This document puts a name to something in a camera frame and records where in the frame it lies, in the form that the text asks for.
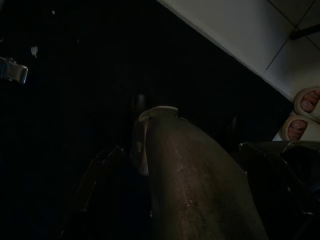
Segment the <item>person's bare foot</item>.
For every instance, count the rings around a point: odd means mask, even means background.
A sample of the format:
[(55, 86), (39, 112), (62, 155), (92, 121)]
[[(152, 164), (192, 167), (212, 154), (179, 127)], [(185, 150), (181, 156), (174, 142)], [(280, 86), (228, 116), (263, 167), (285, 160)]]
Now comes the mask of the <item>person's bare foot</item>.
[(307, 113), (311, 113), (320, 100), (320, 89), (312, 90), (306, 93), (301, 102), (300, 107)]
[(290, 123), (287, 136), (290, 141), (298, 141), (305, 132), (308, 123), (304, 120), (294, 120)]

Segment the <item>beige slipper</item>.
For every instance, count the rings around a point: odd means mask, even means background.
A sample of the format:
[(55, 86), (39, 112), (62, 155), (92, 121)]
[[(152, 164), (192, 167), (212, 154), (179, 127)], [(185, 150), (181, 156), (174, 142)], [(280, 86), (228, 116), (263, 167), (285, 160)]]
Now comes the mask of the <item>beige slipper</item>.
[(317, 89), (320, 90), (320, 87), (315, 86), (315, 87), (309, 87), (309, 88), (302, 89), (294, 98), (293, 103), (294, 103), (294, 110), (297, 114), (302, 115), (302, 116), (307, 117), (315, 122), (320, 123), (320, 100), (318, 101), (317, 105), (315, 106), (315, 108), (312, 112), (306, 112), (300, 106), (300, 103), (303, 99), (303, 96), (305, 94), (307, 94), (308, 92), (313, 91), (313, 90), (317, 90)]
[(307, 122), (306, 130), (304, 131), (300, 140), (296, 140), (296, 141), (320, 142), (320, 124), (309, 119), (309, 118), (306, 118), (301, 115), (296, 115), (296, 114), (290, 115), (288, 117), (288, 119), (285, 121), (285, 123), (283, 124), (281, 131), (280, 131), (280, 136), (281, 136), (282, 140), (291, 141), (288, 138), (288, 128), (289, 128), (291, 122), (294, 120), (303, 120), (303, 121)]

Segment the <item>silver metal bracket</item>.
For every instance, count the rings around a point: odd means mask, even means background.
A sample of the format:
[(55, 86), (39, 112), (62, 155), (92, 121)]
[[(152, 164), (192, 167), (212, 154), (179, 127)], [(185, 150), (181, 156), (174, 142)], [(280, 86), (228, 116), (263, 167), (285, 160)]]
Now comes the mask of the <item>silver metal bracket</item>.
[(17, 64), (12, 58), (4, 58), (0, 56), (0, 79), (14, 81), (19, 84), (25, 84), (28, 67)]

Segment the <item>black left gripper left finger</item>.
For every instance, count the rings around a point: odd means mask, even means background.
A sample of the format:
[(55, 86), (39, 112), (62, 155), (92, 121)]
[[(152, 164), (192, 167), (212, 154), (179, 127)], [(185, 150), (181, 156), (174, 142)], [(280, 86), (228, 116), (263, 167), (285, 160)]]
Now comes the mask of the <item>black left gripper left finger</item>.
[(64, 217), (58, 240), (98, 240), (114, 168), (125, 156), (120, 146), (104, 149), (89, 163)]

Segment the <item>black furniture leg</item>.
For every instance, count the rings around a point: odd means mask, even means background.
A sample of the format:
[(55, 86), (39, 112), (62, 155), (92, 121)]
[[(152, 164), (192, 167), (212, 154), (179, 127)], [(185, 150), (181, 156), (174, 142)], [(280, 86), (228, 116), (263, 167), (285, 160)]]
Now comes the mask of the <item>black furniture leg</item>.
[(316, 24), (305, 29), (295, 30), (289, 35), (289, 38), (291, 40), (297, 40), (318, 32), (320, 32), (320, 24)]

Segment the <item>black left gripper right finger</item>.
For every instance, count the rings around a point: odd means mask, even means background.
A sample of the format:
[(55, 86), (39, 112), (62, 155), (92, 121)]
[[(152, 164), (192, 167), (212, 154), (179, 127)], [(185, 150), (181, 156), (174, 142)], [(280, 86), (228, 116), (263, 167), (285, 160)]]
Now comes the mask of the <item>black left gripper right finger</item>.
[(269, 240), (320, 240), (320, 142), (244, 142), (245, 170)]

